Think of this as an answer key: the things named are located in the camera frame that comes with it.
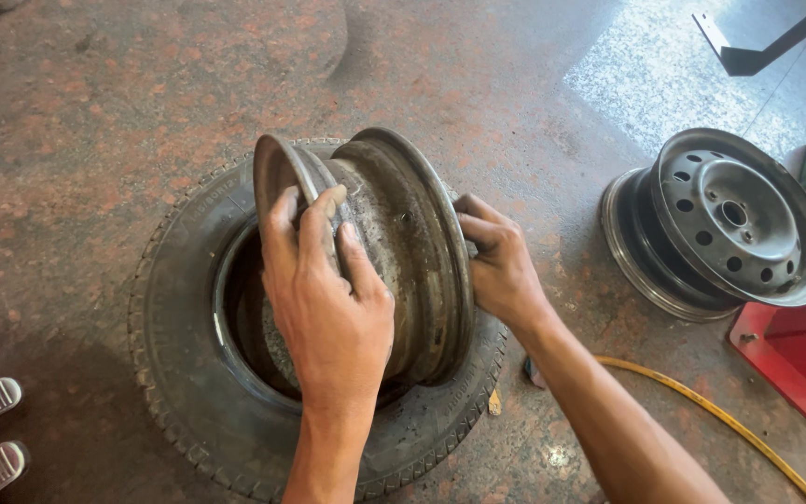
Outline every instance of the yellow hose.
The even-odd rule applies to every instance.
[[[606,366],[613,366],[615,368],[621,368],[623,370],[633,371],[634,373],[640,373],[641,375],[645,375],[649,378],[654,379],[659,383],[663,383],[672,388],[673,390],[676,390],[677,392],[687,396],[697,405],[713,413],[715,417],[720,418],[723,423],[729,425],[730,427],[733,428],[733,430],[741,434],[746,441],[750,442],[755,448],[760,450],[762,454],[764,454],[767,458],[770,459],[770,462],[772,462],[776,467],[779,468],[780,471],[782,471],[786,476],[788,476],[788,478],[792,480],[792,483],[794,483],[795,486],[797,486],[798,489],[801,491],[801,493],[803,493],[806,496],[806,482],[803,480],[803,478],[801,478],[798,475],[798,473],[795,473],[794,469],[792,469],[789,466],[789,464],[786,464],[786,462],[779,455],[777,455],[777,453],[773,451],[772,448],[767,446],[767,444],[764,443],[764,441],[761,441],[759,437],[755,436],[753,432],[746,429],[745,426],[739,423],[738,420],[730,416],[729,413],[718,408],[717,405],[715,405],[708,399],[705,399],[688,386],[679,383],[673,378],[666,377],[665,375],[657,371],[653,371],[648,368],[643,368],[639,364],[634,364],[632,362],[621,361],[620,359],[614,359],[612,357],[604,357],[603,355],[597,355],[596,360],[602,364],[605,364]]]

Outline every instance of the wet floor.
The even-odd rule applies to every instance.
[[[598,225],[605,185],[694,126],[797,164],[806,41],[727,77],[690,17],[762,49],[806,0],[469,3],[27,0],[0,16],[0,375],[26,404],[0,441],[34,460],[18,502],[243,501],[151,421],[126,350],[142,249],[183,188],[260,133],[387,126],[443,179],[521,223],[556,309],[602,353],[685,383],[806,479],[806,420],[725,342],[635,292]],[[549,395],[506,355],[502,415],[388,501],[602,502]],[[802,502],[709,413],[614,371],[735,502]]]

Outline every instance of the forearm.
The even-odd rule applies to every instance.
[[[516,336],[612,502],[726,502],[699,464],[544,310]]]
[[[309,413],[304,408],[283,502],[351,502],[375,404],[359,411]]]

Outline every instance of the tire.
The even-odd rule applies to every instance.
[[[327,157],[341,141],[297,143]],[[249,153],[177,198],[136,269],[127,332],[137,380],[167,439],[213,481],[275,502],[297,446],[299,403],[249,369],[239,371],[214,322],[211,295],[233,240],[255,229],[251,178]],[[475,339],[454,380],[414,386],[376,410],[355,500],[411,483],[465,438],[499,377],[504,332],[499,320],[478,310]]]

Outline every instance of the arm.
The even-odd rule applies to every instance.
[[[480,199],[453,205],[478,255],[475,299],[524,345],[577,434],[612,502],[728,502],[679,443],[654,421],[562,323],[543,294],[518,224]]]
[[[329,219],[347,190],[323,192],[294,228],[289,188],[263,225],[263,286],[303,395],[300,438],[283,502],[350,502],[394,333],[394,299],[350,224],[339,250],[351,281],[326,254]]]

